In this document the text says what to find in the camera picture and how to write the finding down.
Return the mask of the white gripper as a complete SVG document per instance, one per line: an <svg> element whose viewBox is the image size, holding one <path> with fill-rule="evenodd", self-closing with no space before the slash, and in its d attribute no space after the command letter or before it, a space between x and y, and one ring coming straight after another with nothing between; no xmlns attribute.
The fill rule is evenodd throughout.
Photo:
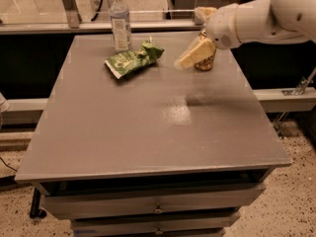
<svg viewBox="0 0 316 237"><path fill-rule="evenodd" d="M190 68L215 54L218 49L239 47L242 42L237 34L237 3L216 9L214 7L196 7L195 18L205 23L208 38L195 38L189 47L174 62L178 70Z"/></svg>

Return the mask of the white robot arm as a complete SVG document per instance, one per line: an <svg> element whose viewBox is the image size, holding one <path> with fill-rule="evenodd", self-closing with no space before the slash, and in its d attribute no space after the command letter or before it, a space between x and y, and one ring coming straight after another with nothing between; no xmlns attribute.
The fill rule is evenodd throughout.
<svg viewBox="0 0 316 237"><path fill-rule="evenodd" d="M254 0L218 9L195 8L204 23L203 37L196 37L175 61L183 70L210 57L219 49L248 42L269 44L316 40L316 0Z"/></svg>

